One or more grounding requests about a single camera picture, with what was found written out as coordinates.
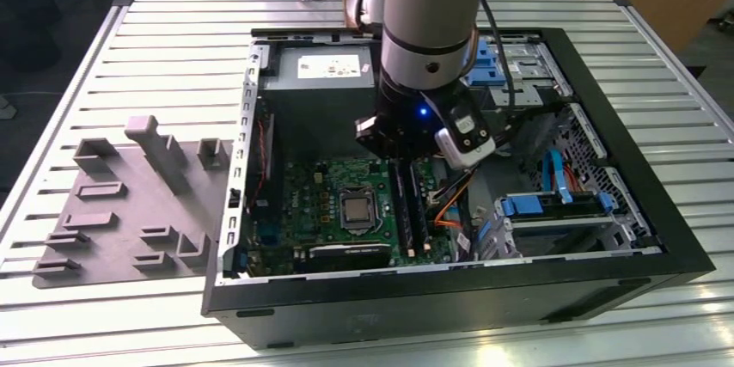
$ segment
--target cpu socket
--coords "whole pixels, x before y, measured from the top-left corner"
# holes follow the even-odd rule
[[[339,191],[341,229],[363,235],[375,227],[375,192],[371,187],[344,187]]]

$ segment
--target green circuit board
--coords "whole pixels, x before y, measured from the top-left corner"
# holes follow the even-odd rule
[[[421,191],[435,190],[436,181],[428,160],[415,162]],[[341,228],[339,192],[344,188],[368,188],[373,193],[376,225],[355,235]],[[276,246],[260,251],[267,275],[293,273],[292,251],[313,244],[369,242],[388,244],[391,266],[413,266],[447,262],[449,242],[444,236],[431,238],[431,251],[408,257],[401,254],[387,164],[379,159],[289,162],[284,170],[283,212]]]

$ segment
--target aluminum extrusion table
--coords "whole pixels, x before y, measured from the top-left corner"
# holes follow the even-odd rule
[[[126,117],[146,113],[180,141],[228,138],[249,29],[343,24],[340,0],[134,0],[109,11],[0,212],[0,364],[730,364],[732,124],[634,8],[610,0],[491,4],[501,25],[567,30],[715,272],[583,322],[260,354],[200,316],[201,277],[37,290],[29,271],[77,174],[78,139],[125,142]]]

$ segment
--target black case frame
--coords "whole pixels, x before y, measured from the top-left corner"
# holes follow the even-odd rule
[[[548,47],[610,154],[610,166],[619,171],[655,233],[646,242],[664,252],[217,286],[216,248],[211,248],[201,314],[219,318],[255,348],[587,319],[644,292],[683,284],[714,270],[564,31],[504,28],[500,33],[536,34]],[[349,29],[324,28],[252,32],[253,37],[284,34],[331,34],[335,41],[355,35]]]

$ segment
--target metal mesh panel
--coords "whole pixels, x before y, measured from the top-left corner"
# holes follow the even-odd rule
[[[543,142],[547,142],[547,146],[527,158],[525,169],[533,188],[537,191],[541,190],[541,156],[552,147],[560,151],[564,160],[570,162],[583,187],[590,191],[603,191],[612,196],[618,205],[618,215],[626,216],[635,235],[648,235],[647,225],[639,214],[632,213],[638,210],[636,205],[631,205],[634,201],[628,195],[624,196],[623,189],[612,182],[611,175],[618,176],[615,169],[600,167],[596,163],[599,156],[583,131],[582,122],[570,111],[564,111],[555,118],[557,120],[556,127],[544,130],[548,136]]]

